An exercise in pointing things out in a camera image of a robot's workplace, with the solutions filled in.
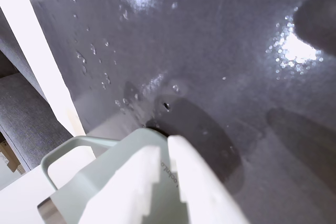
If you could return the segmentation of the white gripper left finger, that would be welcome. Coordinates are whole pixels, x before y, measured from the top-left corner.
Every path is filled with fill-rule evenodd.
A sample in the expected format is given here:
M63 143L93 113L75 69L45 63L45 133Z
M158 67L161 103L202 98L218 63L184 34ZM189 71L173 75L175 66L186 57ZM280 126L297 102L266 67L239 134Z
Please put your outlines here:
M152 188L160 181L161 150L149 145L133 154L92 197L80 223L141 223L151 210Z

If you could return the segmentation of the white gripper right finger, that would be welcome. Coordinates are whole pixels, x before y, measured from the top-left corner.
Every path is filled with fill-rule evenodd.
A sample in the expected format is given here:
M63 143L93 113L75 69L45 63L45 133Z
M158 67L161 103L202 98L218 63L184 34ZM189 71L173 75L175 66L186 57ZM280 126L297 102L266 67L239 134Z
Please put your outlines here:
M180 201L189 223L249 223L199 152L180 136L167 138L171 171L178 176Z

